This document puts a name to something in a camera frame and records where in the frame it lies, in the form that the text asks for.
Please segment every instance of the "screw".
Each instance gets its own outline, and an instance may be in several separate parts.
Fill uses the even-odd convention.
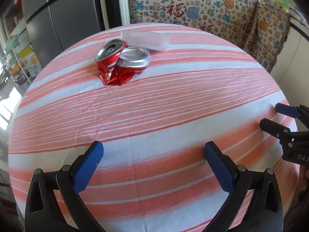
[[[34,170],[34,174],[39,174],[41,172],[41,169],[36,169],[36,170]]]
[[[70,165],[64,165],[61,169],[62,169],[62,171],[69,171],[69,169],[71,168],[71,166]]]
[[[242,172],[246,170],[246,167],[243,165],[238,165],[237,168],[239,171],[242,171]]]
[[[267,171],[269,174],[273,174],[273,170],[272,170],[271,168],[268,168],[266,171]]]

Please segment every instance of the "round table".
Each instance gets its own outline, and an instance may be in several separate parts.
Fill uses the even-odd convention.
[[[143,74],[104,86],[94,57],[121,30],[169,34],[171,45],[151,52]],[[98,33],[51,61],[19,105],[9,145],[16,202],[24,213],[36,168],[59,170],[99,140],[104,156],[80,196],[106,231],[202,231],[228,195],[203,157],[212,140],[237,165],[273,168],[286,213],[299,166],[283,161],[279,141],[259,129],[268,118],[296,130],[293,119],[275,112],[278,102],[287,104],[266,70],[214,35],[168,24]]]

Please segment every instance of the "red soda can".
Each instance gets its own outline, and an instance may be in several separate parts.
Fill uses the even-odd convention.
[[[122,85],[141,74],[148,67],[150,60],[150,53],[145,48],[125,48],[116,62],[109,85]]]
[[[104,45],[95,57],[95,61],[98,65],[99,76],[105,85],[108,84],[117,59],[127,45],[128,44],[121,39],[114,39]]]

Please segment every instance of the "patterned blanket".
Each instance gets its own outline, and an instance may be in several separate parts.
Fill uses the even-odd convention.
[[[185,25],[211,32],[255,58],[268,72],[289,31],[289,14],[261,0],[130,0],[131,22]]]

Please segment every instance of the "translucent plastic box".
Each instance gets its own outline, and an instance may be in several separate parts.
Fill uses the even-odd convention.
[[[122,31],[121,40],[131,46],[143,47],[149,50],[163,51],[170,45],[170,36],[156,32]]]

